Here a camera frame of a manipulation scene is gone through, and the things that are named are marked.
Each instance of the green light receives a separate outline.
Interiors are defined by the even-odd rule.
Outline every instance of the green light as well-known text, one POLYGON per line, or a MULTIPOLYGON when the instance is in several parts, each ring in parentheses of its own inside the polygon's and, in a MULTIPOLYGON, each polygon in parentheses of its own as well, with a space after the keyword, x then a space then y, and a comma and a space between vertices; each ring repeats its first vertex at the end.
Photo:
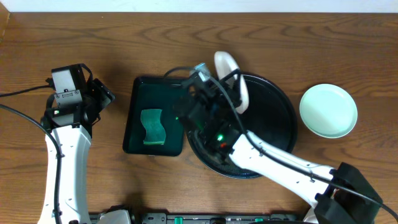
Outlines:
POLYGON ((217 136, 217 141, 221 141, 221 140, 223 140, 223 138, 224 138, 224 136, 222 134, 219 134, 217 136))

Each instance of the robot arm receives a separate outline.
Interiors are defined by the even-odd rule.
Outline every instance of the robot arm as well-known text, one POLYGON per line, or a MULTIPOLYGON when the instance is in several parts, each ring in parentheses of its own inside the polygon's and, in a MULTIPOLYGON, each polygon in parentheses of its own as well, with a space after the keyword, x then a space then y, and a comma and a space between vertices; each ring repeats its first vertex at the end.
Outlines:
MULTIPOLYGON (((265 149, 270 155, 295 166, 296 168, 312 172, 316 175, 331 180, 333 176, 330 166, 323 166, 300 159, 292 154, 280 150, 258 138, 254 133, 248 133, 251 139, 258 144, 259 147, 265 149)), ((288 188, 308 204, 315 208, 318 202, 315 200, 317 194, 323 194, 328 188, 328 184, 318 180, 312 180, 310 177, 300 174, 289 169, 270 158, 263 156, 252 144, 249 143, 245 135, 241 135, 233 145, 232 153, 229 158, 240 168, 248 169, 288 188)))
MULTIPOLYGON (((57 159, 53 142, 48 136, 49 163, 45 199, 39 223, 55 223, 54 197, 59 197, 62 223, 91 224, 86 201, 86 166, 91 146, 91 129, 100 120, 100 111, 108 106, 114 95, 93 75, 84 64, 70 65, 52 70, 56 93, 47 100, 43 127, 55 138, 62 151, 59 195, 54 195, 57 159), (90 76, 86 82, 83 69, 90 76)), ((130 224, 125 210, 109 212, 98 223, 130 224)))

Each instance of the black round plate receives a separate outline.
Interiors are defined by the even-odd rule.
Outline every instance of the black round plate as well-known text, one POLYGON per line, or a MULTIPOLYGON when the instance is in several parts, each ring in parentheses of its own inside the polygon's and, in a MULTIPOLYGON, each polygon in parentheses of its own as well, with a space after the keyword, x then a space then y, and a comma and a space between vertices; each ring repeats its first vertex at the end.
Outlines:
MULTIPOLYGON (((297 118, 285 93, 271 81, 242 72, 249 92, 249 108, 241 115, 244 127, 269 144, 292 152, 297 138, 297 118)), ((197 150, 193 138, 189 144, 197 157, 210 169, 227 177, 249 179, 261 175, 235 165, 220 165, 197 150)))

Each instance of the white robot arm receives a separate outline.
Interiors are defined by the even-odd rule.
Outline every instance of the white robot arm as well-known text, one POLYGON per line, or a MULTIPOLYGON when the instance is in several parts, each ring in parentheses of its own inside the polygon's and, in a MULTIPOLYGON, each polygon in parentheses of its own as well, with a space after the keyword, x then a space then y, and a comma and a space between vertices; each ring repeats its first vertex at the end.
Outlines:
MULTIPOLYGON (((310 173, 314 173, 318 176, 324 177, 331 180, 333 176, 330 171, 333 169, 330 166, 324 166, 315 164, 309 161, 298 158, 288 152, 280 150, 270 144, 264 142, 258 138, 254 133, 248 132, 251 139, 257 143, 259 147, 262 147, 270 155, 282 160, 296 168, 305 170, 310 173)), ((308 204, 312 208, 317 206, 315 200, 316 194, 323 194, 328 184, 320 182, 318 180, 312 180, 310 177, 300 174, 292 169, 289 169, 267 156, 263 156, 257 149, 253 147, 248 141, 245 135, 241 135, 233 146, 233 152, 229 155, 231 160, 240 168, 248 169, 291 190, 308 204)))
MULTIPOLYGON (((83 126, 73 128, 72 125, 53 129, 52 136, 57 140, 63 154, 59 191, 61 221, 70 224, 91 224, 86 200, 86 168, 91 136, 83 126)), ((54 144, 47 136, 45 140, 49 166, 44 206, 38 224, 55 223, 52 213, 57 160, 54 144)), ((131 219, 127 210, 117 210, 102 215, 97 223, 131 224, 131 219)))

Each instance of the black plate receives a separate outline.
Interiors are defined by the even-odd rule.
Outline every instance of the black plate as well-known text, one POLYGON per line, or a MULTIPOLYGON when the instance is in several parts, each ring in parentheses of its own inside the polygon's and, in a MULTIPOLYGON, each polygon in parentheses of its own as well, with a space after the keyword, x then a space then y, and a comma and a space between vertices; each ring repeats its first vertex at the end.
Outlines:
POLYGON ((177 156, 182 151, 183 127, 176 119, 172 105, 188 90, 172 88, 184 79, 162 77, 138 77, 134 80, 124 133, 123 150, 129 154, 177 156), (163 145, 144 145, 146 130, 141 123, 141 111, 162 109, 160 122, 166 131, 163 145))
MULTIPOLYGON (((241 115, 243 125, 269 144, 292 152, 297 138, 297 119, 294 108, 285 95, 271 81, 243 72, 249 92, 249 108, 241 115)), ((197 150, 193 138, 189 144, 197 157, 210 169, 227 177, 248 179, 261 175, 238 166, 219 165, 197 150)))

